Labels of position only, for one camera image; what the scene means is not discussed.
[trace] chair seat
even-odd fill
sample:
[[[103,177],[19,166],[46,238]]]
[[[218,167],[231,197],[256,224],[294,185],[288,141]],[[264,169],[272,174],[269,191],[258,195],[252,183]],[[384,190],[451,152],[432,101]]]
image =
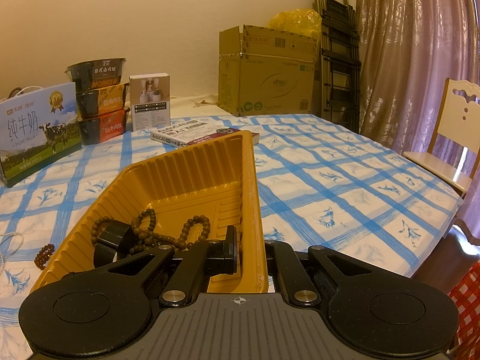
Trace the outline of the chair seat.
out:
[[[457,168],[427,152],[405,151],[403,156],[465,193],[472,179]]]

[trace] white chair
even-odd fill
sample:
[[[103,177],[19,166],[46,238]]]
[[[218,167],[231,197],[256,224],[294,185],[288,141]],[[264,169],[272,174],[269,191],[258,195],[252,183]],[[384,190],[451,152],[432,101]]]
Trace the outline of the white chair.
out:
[[[405,151],[403,156],[447,182],[464,197],[480,160],[480,104],[474,101],[467,103],[466,98],[455,94],[454,90],[465,91],[467,96],[475,95],[480,99],[478,85],[467,80],[446,79],[440,111],[427,152]],[[438,134],[477,154],[470,176],[431,153]]]

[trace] stacked food container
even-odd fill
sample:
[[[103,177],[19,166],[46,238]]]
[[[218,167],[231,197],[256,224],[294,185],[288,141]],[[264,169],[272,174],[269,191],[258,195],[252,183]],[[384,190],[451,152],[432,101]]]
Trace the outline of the stacked food container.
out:
[[[75,83],[78,124],[84,145],[122,135],[130,111],[125,107],[128,84],[121,84],[124,58],[97,59],[67,68]]]

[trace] wooden floor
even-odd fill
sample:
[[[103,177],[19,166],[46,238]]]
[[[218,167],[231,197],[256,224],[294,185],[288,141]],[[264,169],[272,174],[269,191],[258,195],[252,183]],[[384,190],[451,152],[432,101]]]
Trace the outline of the wooden floor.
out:
[[[412,278],[447,294],[478,260],[480,247],[470,245],[461,230],[453,226]]]

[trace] barcode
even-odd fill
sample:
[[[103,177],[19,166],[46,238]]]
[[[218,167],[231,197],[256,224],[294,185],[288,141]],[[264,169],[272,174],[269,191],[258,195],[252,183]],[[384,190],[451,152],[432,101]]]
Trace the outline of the barcode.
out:
[[[285,38],[275,38],[275,47],[285,48],[287,45],[287,40]]]
[[[300,111],[306,111],[308,109],[308,100],[300,100]]]

